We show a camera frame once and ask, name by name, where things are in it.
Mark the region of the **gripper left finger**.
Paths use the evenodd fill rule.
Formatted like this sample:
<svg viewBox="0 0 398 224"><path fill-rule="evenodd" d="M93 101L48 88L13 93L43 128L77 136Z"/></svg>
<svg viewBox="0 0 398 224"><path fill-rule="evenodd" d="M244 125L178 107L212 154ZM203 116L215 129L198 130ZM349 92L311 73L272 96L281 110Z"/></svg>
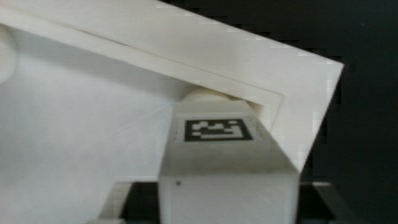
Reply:
<svg viewBox="0 0 398 224"><path fill-rule="evenodd" d="M114 184L100 216L88 224L160 224L159 184L155 182Z"/></svg>

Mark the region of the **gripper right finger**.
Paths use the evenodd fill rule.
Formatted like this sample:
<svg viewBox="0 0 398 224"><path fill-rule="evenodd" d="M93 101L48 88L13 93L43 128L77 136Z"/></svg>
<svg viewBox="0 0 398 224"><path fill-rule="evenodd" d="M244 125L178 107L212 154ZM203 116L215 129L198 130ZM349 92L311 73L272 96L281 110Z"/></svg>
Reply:
<svg viewBox="0 0 398 224"><path fill-rule="evenodd" d="M303 182L295 224L363 224L329 182Z"/></svg>

